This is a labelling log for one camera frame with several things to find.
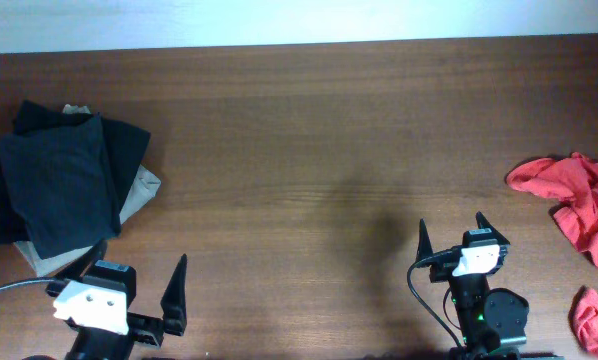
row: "white cloth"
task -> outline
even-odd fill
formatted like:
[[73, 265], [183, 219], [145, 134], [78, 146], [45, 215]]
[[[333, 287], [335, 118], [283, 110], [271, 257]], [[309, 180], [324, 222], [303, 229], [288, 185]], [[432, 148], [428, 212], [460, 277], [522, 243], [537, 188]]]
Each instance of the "white cloth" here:
[[[64, 114], [90, 114], [90, 110], [87, 106], [71, 106], [67, 104], [63, 108]], [[157, 178], [153, 173], [148, 171], [142, 165], [139, 165], [137, 169], [137, 175], [135, 180], [130, 187], [126, 202], [123, 204], [121, 212], [119, 213], [119, 220], [123, 224], [131, 217], [134, 213], [139, 211], [144, 205], [148, 203], [152, 198], [157, 195], [157, 190], [161, 186], [161, 180]], [[45, 276], [60, 267], [78, 259], [83, 254], [88, 252], [92, 246], [88, 246], [82, 249], [75, 249], [67, 253], [57, 255], [48, 259], [41, 259], [37, 250], [31, 241], [17, 241], [15, 246], [21, 252], [24, 258], [28, 261], [32, 269], [35, 271], [37, 276]]]

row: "black cloth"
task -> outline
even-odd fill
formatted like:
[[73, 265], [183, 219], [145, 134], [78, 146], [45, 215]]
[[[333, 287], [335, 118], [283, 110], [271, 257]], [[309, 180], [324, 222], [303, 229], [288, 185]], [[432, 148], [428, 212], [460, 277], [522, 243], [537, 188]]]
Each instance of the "black cloth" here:
[[[13, 121], [14, 133], [26, 136], [29, 133], [61, 126], [77, 126], [90, 118], [90, 114], [62, 114], [24, 101]], [[109, 119], [102, 119], [101, 127], [117, 207], [121, 209], [148, 147], [150, 133], [136, 126]], [[25, 222], [12, 210], [0, 165], [0, 244], [29, 240], [23, 230]]]
[[13, 209], [42, 259], [119, 234], [101, 118], [0, 141]]

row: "crumpled red cloth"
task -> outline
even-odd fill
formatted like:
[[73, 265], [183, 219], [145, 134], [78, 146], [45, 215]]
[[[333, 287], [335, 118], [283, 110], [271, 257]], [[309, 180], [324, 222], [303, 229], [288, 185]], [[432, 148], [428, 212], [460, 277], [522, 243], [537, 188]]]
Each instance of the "crumpled red cloth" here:
[[579, 342], [598, 357], [598, 294], [586, 289], [572, 314], [572, 327]]
[[554, 219], [579, 252], [588, 251], [598, 267], [598, 162], [579, 153], [523, 164], [506, 177], [518, 191], [558, 199], [565, 206]]

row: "gray cloth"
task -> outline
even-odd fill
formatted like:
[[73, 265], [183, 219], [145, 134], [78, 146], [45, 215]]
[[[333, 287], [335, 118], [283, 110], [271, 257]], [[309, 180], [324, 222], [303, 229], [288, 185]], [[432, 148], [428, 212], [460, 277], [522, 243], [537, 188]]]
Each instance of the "gray cloth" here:
[[[63, 108], [64, 114], [90, 114], [90, 110], [86, 107], [66, 105]], [[139, 165], [139, 170], [135, 180], [130, 188], [128, 197], [124, 202], [123, 208], [119, 213], [119, 220], [123, 224], [134, 213], [139, 211], [148, 201], [155, 197], [157, 190], [161, 185], [161, 180], [152, 174], [148, 169]], [[90, 250], [90, 246], [75, 249], [67, 253], [63, 253], [51, 258], [41, 259], [34, 245], [30, 241], [17, 241], [15, 246], [21, 252], [21, 255], [28, 261], [37, 276], [45, 276], [60, 267], [78, 259], [83, 254]]]
[[41, 258], [118, 235], [99, 116], [79, 126], [6, 135], [0, 160], [12, 207]]

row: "stack of folded cloth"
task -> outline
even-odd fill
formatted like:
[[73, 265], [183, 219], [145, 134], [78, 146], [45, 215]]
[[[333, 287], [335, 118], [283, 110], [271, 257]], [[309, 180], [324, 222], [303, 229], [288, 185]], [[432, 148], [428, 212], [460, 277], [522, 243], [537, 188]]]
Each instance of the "stack of folded cloth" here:
[[0, 141], [0, 244], [38, 276], [121, 232], [161, 181], [141, 166], [150, 133], [66, 105], [24, 101]]

